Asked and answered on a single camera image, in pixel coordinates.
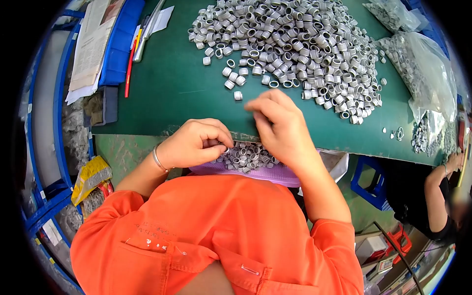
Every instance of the pile of metal rings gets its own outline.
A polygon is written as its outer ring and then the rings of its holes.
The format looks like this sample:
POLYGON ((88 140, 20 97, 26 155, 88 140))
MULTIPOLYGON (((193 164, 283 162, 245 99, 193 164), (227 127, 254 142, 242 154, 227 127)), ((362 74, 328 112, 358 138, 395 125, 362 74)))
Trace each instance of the pile of metal rings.
POLYGON ((234 141, 234 147, 210 163, 224 162, 228 170, 237 170, 245 174, 261 167, 274 168, 274 165, 283 165, 272 156, 261 143, 234 141))
POLYGON ((421 73, 420 66, 416 63, 416 57, 408 41, 404 38, 404 34, 398 33, 391 38, 383 38, 376 42, 393 63, 413 99, 431 97, 430 87, 421 73))
POLYGON ((413 129, 412 147, 415 153, 426 152, 428 147, 428 126, 425 117, 413 129))
POLYGON ((387 4, 362 3, 389 31, 396 33, 403 22, 400 17, 387 4))
MULTIPOLYGON (((302 99, 313 98, 327 110, 334 107, 341 118, 362 124, 382 106, 375 69, 379 51, 347 11, 341 0, 219 0, 199 11, 189 41, 198 49, 208 44, 207 57, 215 46, 217 58, 241 51, 238 65, 252 67, 262 84, 303 85, 302 99)), ((228 69, 223 71, 225 86, 232 89, 243 74, 241 68, 239 75, 228 69)))

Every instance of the cardboard box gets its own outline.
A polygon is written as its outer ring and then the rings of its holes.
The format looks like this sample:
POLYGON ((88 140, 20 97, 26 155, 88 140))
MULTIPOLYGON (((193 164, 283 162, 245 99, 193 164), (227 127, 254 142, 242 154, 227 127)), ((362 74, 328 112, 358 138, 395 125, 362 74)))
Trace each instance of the cardboard box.
POLYGON ((360 265, 363 265, 372 254, 387 250, 388 245, 382 236, 371 236, 362 241, 355 252, 360 265))

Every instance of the worker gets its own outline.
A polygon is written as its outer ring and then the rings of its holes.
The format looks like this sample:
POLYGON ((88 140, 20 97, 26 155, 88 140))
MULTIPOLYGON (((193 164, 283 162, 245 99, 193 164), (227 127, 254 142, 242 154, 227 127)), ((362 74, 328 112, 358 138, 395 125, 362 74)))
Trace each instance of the worker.
POLYGON ((284 186, 240 175, 164 182, 233 147, 220 121, 190 119, 77 231, 70 256, 86 294, 363 294, 351 213, 302 112, 279 90, 244 108, 300 179, 311 232, 284 186))
POLYGON ((397 220, 443 246, 463 238, 471 218, 471 195, 465 188, 452 190, 449 183, 452 173, 463 168, 463 153, 452 153, 446 164, 433 170, 392 159, 379 159, 379 163, 385 171, 387 201, 397 220))

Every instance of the red pencil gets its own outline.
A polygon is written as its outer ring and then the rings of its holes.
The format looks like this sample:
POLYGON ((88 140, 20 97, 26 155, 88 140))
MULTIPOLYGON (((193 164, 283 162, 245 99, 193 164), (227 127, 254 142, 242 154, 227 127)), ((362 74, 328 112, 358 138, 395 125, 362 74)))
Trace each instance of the red pencil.
POLYGON ((133 56, 136 50, 136 41, 138 38, 135 38, 135 42, 133 43, 133 47, 129 52, 129 61, 128 61, 128 70, 126 71, 126 85, 125 85, 125 97, 129 95, 129 80, 131 79, 131 65, 133 64, 133 56))

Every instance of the yellow bag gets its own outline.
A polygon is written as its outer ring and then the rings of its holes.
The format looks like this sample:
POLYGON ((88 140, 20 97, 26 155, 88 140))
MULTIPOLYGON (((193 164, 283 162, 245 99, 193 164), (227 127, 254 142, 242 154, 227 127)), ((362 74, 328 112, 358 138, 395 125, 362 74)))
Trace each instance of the yellow bag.
POLYGON ((70 200, 77 206, 91 191, 93 191, 102 181, 110 179, 112 172, 110 166, 101 156, 97 156, 80 168, 76 185, 70 200))

